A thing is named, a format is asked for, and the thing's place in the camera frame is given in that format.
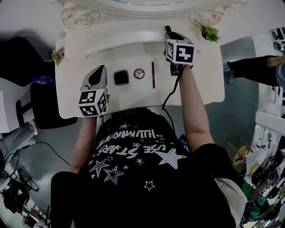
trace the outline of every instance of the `green object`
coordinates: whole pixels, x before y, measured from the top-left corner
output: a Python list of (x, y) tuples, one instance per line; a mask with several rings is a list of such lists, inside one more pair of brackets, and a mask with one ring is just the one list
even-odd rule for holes
[(201, 32), (204, 35), (204, 38), (210, 42), (218, 43), (219, 37), (218, 32), (219, 30), (216, 28), (211, 28), (210, 26), (201, 25)]
[(242, 185), (242, 191), (243, 193), (245, 194), (247, 200), (250, 200), (250, 196), (251, 194), (253, 193), (253, 190), (251, 190), (251, 187), (250, 187), (250, 184), (245, 182), (243, 185)]
[(267, 199), (263, 196), (261, 196), (257, 199), (257, 202), (259, 203), (260, 206), (262, 206), (266, 201), (267, 201)]
[(253, 206), (253, 211), (250, 215), (251, 218), (256, 218), (260, 215), (260, 208)]
[(53, 50), (52, 58), (53, 58), (53, 61), (55, 61), (57, 66), (61, 63), (61, 60), (64, 58), (64, 51), (65, 51), (64, 47), (61, 47), (57, 51)]

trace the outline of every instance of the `black t-shirt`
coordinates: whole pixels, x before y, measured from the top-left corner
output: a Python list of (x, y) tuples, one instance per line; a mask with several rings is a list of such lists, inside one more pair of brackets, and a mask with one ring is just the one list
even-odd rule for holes
[[(72, 220), (77, 228), (195, 227), (195, 221), (235, 227), (214, 181), (216, 177), (236, 181), (223, 148), (208, 144), (190, 154), (178, 146), (166, 119), (152, 112), (109, 119), (95, 142), (94, 154), (78, 174), (53, 177), (53, 227), (70, 227)], [(221, 168), (216, 168), (217, 160)]]

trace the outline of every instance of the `vanity table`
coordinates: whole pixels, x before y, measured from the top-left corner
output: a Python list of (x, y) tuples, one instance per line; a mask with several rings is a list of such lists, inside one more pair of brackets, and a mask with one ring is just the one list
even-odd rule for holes
[[(84, 77), (94, 68), (107, 68), (110, 100), (106, 113), (161, 106), (173, 90), (176, 77), (165, 60), (164, 27), (191, 39), (196, 60), (193, 74), (204, 104), (224, 100), (220, 46), (199, 38), (200, 23), (217, 24), (229, 8), (246, 0), (61, 0), (66, 37), (65, 58), (56, 67), (59, 113), (82, 117), (78, 107)], [(151, 63), (155, 65), (155, 89)], [(143, 69), (145, 77), (134, 77)], [(114, 72), (128, 70), (129, 84), (115, 85)], [(167, 105), (180, 106), (179, 87)]]

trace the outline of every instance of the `eyeliner pencil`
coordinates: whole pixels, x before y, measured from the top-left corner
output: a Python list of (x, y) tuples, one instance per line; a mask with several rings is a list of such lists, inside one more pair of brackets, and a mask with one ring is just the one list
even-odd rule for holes
[(151, 62), (152, 68), (152, 87), (155, 89), (155, 63)]

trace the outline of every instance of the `small potted plant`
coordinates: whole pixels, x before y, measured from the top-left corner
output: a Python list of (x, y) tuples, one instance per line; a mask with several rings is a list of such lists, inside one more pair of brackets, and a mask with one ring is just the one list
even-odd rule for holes
[(219, 30), (216, 28), (212, 28), (212, 27), (206, 26), (206, 25), (201, 25), (201, 34), (205, 40), (218, 43), (218, 41), (220, 39), (218, 37), (218, 32), (219, 32)]

